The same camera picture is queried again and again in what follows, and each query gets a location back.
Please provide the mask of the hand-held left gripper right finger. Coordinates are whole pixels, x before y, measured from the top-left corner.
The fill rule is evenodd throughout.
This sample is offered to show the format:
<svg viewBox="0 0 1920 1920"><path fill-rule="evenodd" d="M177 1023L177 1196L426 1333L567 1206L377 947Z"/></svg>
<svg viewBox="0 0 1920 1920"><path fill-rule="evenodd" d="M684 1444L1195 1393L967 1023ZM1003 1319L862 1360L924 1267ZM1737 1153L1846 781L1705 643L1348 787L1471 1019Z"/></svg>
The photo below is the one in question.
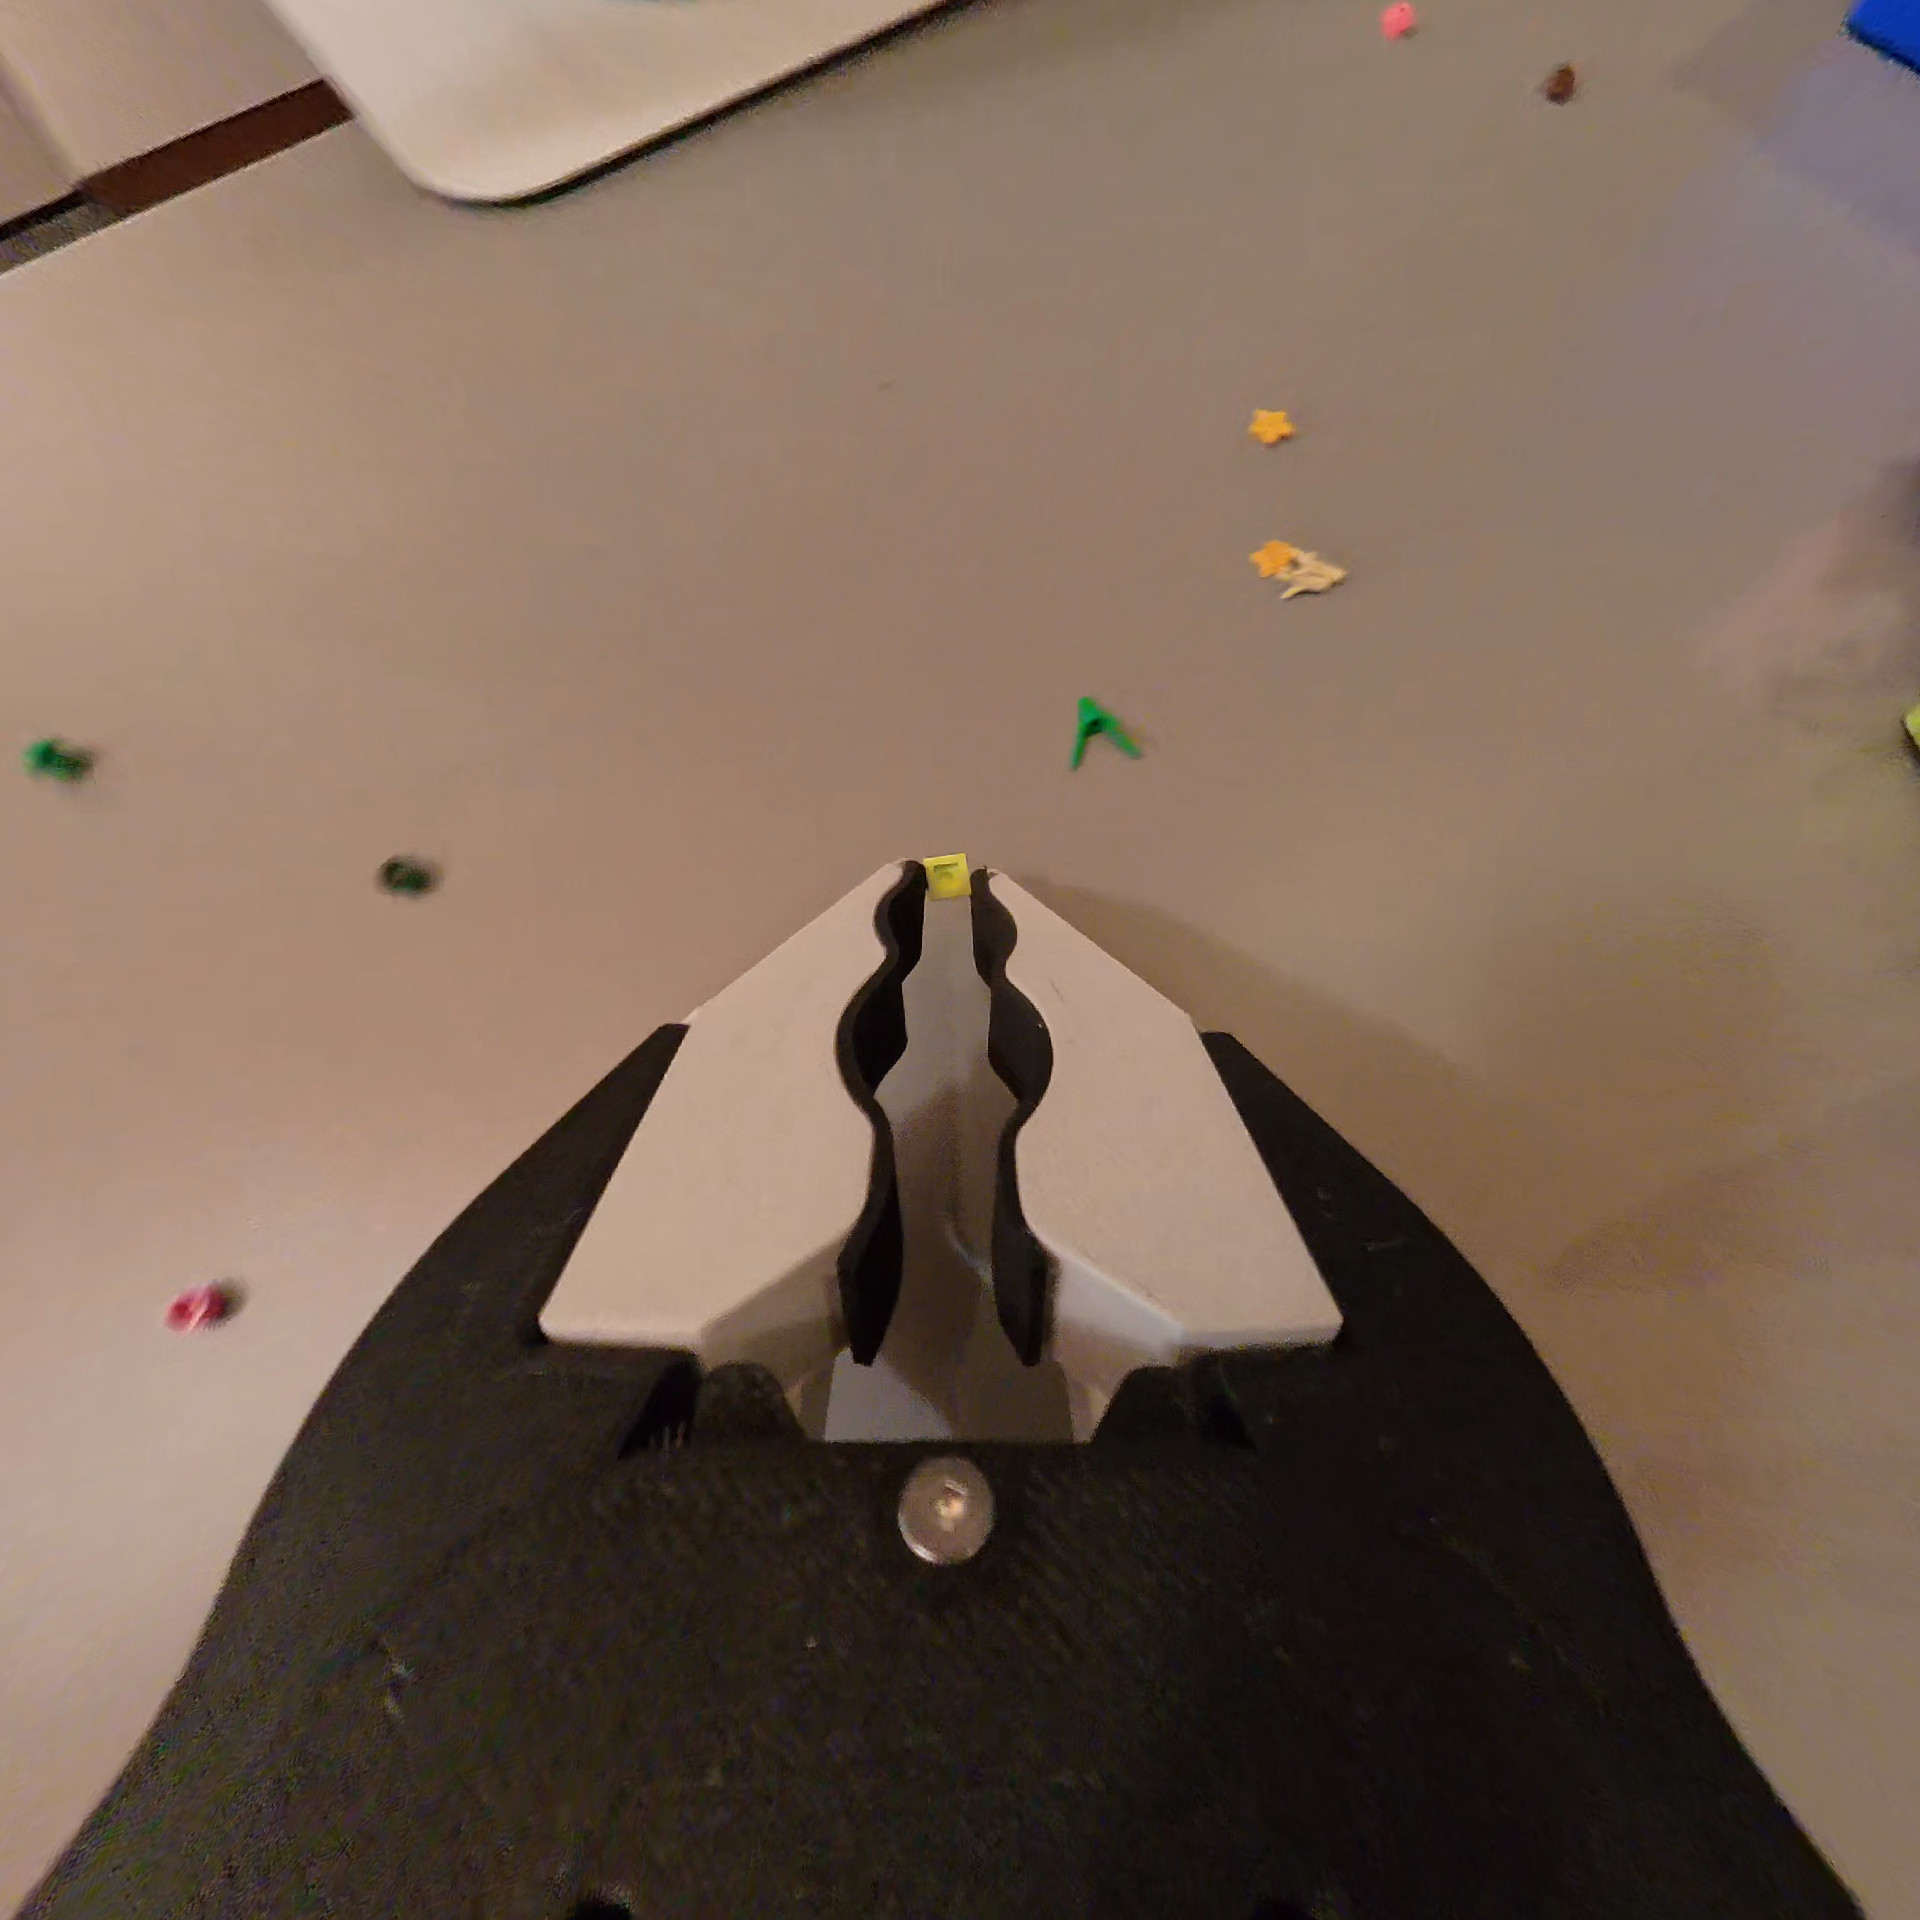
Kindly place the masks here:
<svg viewBox="0 0 1920 1920"><path fill-rule="evenodd" d="M1341 1333L1198 1023L1019 882L968 895L996 1139L990 1279L1023 1366L1074 1393L1214 1347Z"/></svg>

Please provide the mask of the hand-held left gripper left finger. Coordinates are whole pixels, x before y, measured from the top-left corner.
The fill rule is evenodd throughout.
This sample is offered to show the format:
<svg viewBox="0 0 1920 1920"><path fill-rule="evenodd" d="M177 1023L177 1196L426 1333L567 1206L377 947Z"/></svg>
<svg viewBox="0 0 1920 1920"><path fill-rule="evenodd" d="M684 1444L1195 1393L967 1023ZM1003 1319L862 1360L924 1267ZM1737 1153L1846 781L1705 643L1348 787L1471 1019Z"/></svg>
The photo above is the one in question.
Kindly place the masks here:
<svg viewBox="0 0 1920 1920"><path fill-rule="evenodd" d="M889 860L691 1006L539 1306L551 1345L771 1373L879 1356L900 1287L879 1083L920 923L924 872Z"/></svg>

